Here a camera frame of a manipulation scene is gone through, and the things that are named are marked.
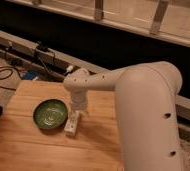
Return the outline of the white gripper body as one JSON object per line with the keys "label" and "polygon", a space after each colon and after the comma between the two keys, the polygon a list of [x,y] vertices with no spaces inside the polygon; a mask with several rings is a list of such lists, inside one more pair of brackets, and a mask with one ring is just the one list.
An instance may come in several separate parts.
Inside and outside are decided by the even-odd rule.
{"label": "white gripper body", "polygon": [[71,92],[70,93],[70,106],[73,111],[75,110],[86,110],[87,109],[87,93],[81,92]]}

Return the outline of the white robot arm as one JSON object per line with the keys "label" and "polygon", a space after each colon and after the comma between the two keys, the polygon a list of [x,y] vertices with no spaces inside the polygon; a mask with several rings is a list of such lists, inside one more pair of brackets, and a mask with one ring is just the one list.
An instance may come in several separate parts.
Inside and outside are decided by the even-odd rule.
{"label": "white robot arm", "polygon": [[180,71],[169,62],[132,65],[91,75],[68,75],[73,111],[87,107],[89,90],[113,91],[124,171],[183,171],[175,98]]}

